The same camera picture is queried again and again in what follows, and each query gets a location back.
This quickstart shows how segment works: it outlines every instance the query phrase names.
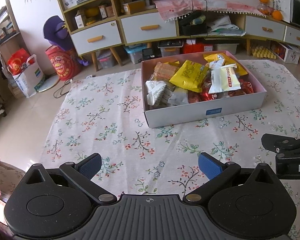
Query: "sticker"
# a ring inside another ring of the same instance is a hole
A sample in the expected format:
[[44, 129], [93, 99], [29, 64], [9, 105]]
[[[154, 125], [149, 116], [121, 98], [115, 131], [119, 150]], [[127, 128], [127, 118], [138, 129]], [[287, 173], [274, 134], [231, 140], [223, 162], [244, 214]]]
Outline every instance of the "sticker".
[[222, 111], [222, 108], [207, 110], [206, 115], [220, 114], [221, 111]]

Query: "wooden leg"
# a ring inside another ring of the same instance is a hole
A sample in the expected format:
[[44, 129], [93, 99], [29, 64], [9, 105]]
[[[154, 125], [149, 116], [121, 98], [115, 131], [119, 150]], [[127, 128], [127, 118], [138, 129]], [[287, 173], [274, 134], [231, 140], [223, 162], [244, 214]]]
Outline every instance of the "wooden leg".
[[121, 61], [121, 59], [120, 59], [118, 53], [115, 51], [115, 48], [110, 48], [110, 50], [111, 50], [113, 56], [115, 57], [115, 59], [117, 60], [119, 66], [123, 66], [123, 65], [122, 65], [122, 61]]
[[98, 71], [99, 71], [99, 68], [98, 68], [97, 55], [96, 55], [95, 52], [92, 52], [92, 53], [91, 53], [91, 56], [92, 56], [92, 62], [93, 62], [94, 68], [96, 69], [96, 72], [98, 72]]
[[247, 55], [251, 55], [251, 40], [247, 39]]

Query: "floor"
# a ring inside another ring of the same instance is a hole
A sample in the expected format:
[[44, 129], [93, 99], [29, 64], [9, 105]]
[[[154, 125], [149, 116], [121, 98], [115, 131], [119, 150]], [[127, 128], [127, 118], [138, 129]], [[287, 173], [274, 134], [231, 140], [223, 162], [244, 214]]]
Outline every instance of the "floor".
[[[237, 54], [238, 59], [255, 59], [247, 56], [244, 51]], [[300, 64], [284, 64], [300, 81]], [[140, 68], [141, 64], [128, 62], [125, 66], [116, 66], [95, 72], [93, 66], [88, 66], [74, 79], [84, 79], [88, 75], [101, 76], [116, 72]], [[0, 121], [0, 159], [25, 171], [39, 162], [42, 147], [51, 127], [52, 121], [59, 110], [65, 96], [55, 99], [53, 93], [64, 82], [43, 93], [37, 93], [31, 98], [11, 101], [7, 106], [7, 116]]]

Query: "drawer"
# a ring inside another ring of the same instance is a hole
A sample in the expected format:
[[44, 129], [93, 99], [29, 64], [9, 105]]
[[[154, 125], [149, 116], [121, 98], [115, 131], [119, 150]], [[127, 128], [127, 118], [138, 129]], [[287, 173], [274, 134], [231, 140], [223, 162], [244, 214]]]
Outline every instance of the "drawer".
[[116, 21], [82, 30], [71, 38], [79, 55], [122, 43]]
[[294, 28], [287, 26], [284, 41], [287, 43], [295, 44], [300, 46], [300, 31]]
[[148, 13], [121, 19], [127, 43], [176, 37], [175, 21], [164, 22], [159, 13]]
[[247, 16], [245, 31], [249, 35], [282, 41], [286, 26], [266, 19]]

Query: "wall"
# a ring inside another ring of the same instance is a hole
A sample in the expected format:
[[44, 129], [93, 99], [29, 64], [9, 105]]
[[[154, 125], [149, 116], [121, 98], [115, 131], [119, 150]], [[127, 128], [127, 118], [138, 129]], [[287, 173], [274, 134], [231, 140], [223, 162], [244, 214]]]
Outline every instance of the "wall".
[[32, 0], [26, 3], [25, 0], [10, 0], [10, 3], [30, 53], [37, 55], [38, 63], [45, 73], [55, 72], [45, 54], [50, 43], [43, 38], [42, 28], [53, 15], [59, 15], [63, 19], [57, 0]]

